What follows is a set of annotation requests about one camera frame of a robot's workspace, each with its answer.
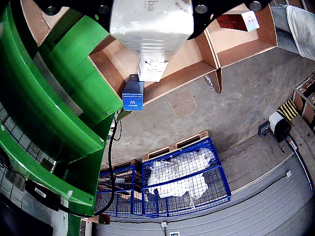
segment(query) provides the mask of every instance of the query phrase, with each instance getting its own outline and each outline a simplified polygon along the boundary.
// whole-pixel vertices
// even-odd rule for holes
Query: blue wire cage
[[[131,165],[114,170],[115,197],[106,213],[117,218],[147,218],[142,216],[141,172]],[[95,209],[104,208],[111,198],[110,172],[100,173]]]
[[[175,216],[231,200],[210,138],[142,163],[142,214]]]

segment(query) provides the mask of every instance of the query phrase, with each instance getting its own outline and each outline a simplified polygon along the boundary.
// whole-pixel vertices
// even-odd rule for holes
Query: white plastic bag
[[[155,161],[151,167],[152,172],[148,180],[148,186],[165,183],[202,171],[207,167],[209,161],[214,158],[214,154],[209,149],[201,148],[198,152],[183,153],[171,158],[169,161]],[[170,196],[181,197],[186,192],[189,192],[189,195],[197,200],[208,189],[208,185],[202,175],[198,174],[176,182],[152,187],[149,188],[149,192],[154,194],[155,189],[157,189],[161,198]]]

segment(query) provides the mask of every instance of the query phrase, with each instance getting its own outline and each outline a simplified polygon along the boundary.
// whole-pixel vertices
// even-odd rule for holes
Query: white label
[[[44,194],[42,191],[40,191],[38,188],[35,188],[35,192],[41,195],[43,198],[46,198],[46,194]]]

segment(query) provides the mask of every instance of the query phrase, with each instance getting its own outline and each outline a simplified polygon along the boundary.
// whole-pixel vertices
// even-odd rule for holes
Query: blue box
[[[144,82],[139,81],[138,75],[130,75],[123,91],[124,111],[143,110]]]

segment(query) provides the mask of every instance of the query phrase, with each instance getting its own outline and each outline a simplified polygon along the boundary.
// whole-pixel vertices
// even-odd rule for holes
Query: white small box
[[[146,61],[141,59],[138,66],[139,81],[159,82],[167,65],[168,62],[163,60]]]

